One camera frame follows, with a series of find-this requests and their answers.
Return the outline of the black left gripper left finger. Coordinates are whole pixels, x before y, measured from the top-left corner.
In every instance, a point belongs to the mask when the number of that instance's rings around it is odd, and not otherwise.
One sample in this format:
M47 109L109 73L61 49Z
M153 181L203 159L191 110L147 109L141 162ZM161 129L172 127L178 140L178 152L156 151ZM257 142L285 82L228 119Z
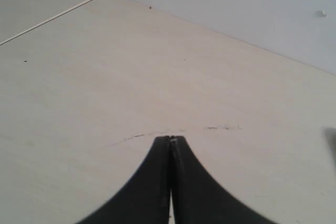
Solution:
M106 203L80 223L168 223L170 137L159 136L136 172Z

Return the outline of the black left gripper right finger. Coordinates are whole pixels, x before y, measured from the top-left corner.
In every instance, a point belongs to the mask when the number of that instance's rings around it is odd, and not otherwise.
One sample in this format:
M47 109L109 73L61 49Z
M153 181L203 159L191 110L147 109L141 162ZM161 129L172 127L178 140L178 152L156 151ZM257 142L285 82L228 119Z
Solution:
M176 223L274 223L223 188L204 168L186 138L170 139Z

